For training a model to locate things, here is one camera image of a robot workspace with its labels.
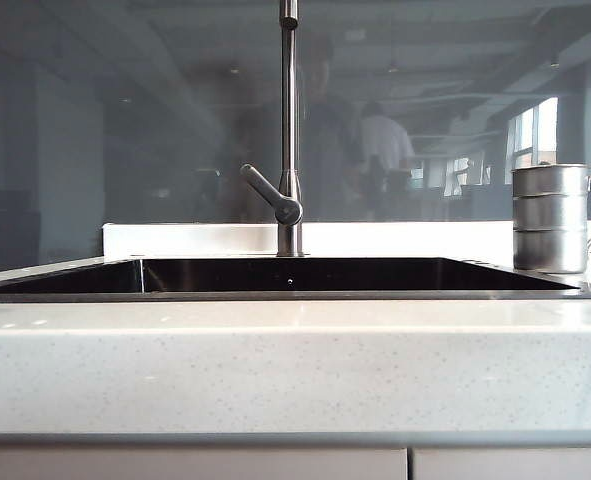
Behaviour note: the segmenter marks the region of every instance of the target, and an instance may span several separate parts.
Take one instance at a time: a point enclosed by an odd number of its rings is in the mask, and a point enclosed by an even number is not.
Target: metal mug
[[[538,165],[512,173],[515,268],[543,273],[585,271],[591,246],[587,166]]]

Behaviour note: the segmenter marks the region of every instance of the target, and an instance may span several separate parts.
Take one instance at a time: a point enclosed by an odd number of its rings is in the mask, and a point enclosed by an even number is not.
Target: black sink basin
[[[0,282],[0,303],[499,298],[591,298],[591,286],[446,258],[131,260]]]

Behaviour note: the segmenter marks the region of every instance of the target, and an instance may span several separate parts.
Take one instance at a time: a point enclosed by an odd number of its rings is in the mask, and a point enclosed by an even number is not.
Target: glass backsplash
[[[591,170],[591,0],[300,0],[304,221],[507,220]],[[0,270],[101,225],[274,222],[279,0],[0,0]],[[589,199],[591,215],[591,198]]]

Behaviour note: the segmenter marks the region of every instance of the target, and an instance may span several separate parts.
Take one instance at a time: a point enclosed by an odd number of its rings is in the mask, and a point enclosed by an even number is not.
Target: stainless steel faucet
[[[299,160],[299,118],[297,91],[298,25],[297,0],[281,0],[279,23],[282,27],[282,176],[276,190],[259,171],[249,164],[240,172],[244,179],[275,210],[277,219],[277,256],[301,257],[302,204],[297,165]]]

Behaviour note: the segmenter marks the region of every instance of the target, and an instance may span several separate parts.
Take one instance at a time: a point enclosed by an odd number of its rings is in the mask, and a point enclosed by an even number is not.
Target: cabinet door
[[[405,480],[405,450],[0,447],[0,480]]]
[[[417,449],[415,480],[591,480],[591,448]]]

